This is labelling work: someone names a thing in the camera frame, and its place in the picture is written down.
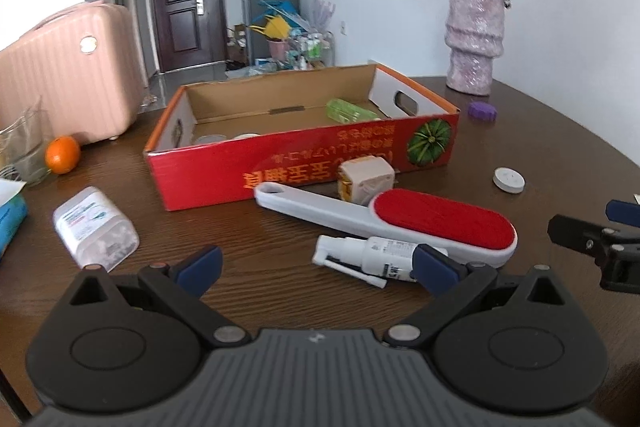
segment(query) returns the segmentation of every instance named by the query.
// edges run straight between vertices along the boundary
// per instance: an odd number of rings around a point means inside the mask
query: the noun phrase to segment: label on bottle
[[[94,192],[58,218],[56,231],[74,255],[82,241],[119,215],[120,211],[104,194]]]
[[[409,259],[413,258],[414,250],[417,247],[417,243],[405,243],[404,241],[393,241],[392,239],[382,239],[381,237],[371,237],[369,239],[369,248],[371,250],[380,251],[387,255],[408,257]]]
[[[413,277],[411,277],[411,270],[407,272],[406,269],[402,269],[401,266],[398,266],[394,263],[387,263],[382,270],[382,277],[386,279],[398,279],[399,281],[409,281],[409,282],[417,282]]]

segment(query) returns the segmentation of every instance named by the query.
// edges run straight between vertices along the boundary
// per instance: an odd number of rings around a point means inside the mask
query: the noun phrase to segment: blue gripper pad
[[[222,249],[209,245],[172,266],[169,277],[183,290],[198,299],[222,274]]]
[[[412,259],[412,273],[433,296],[442,295],[466,277],[467,270],[429,245],[418,245]]]
[[[640,204],[611,200],[605,213],[610,221],[640,228]]]

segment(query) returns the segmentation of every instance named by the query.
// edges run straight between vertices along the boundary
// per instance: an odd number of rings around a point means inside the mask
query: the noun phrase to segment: glass cup
[[[39,183],[49,174],[45,163],[49,139],[44,133],[43,119],[40,105],[36,104],[0,130],[0,172],[17,173],[28,184]]]

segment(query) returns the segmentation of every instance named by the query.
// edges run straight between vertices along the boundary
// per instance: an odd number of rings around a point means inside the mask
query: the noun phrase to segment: red cardboard box
[[[380,121],[338,124],[326,103],[341,98]],[[182,86],[145,155],[164,207],[181,210],[247,200],[255,185],[336,179],[340,163],[377,155],[399,172],[449,161],[460,111],[385,66],[285,71]],[[260,136],[233,140],[241,134]],[[192,145],[202,136],[218,143]]]

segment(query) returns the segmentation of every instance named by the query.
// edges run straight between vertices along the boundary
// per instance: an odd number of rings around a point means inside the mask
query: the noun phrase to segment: pink flower pot
[[[287,41],[275,41],[268,39],[269,51],[271,58],[275,58],[280,62],[287,62],[287,52],[289,51],[289,43]]]
[[[504,51],[504,0],[450,0],[445,42],[451,48],[447,86],[485,96],[494,58]]]

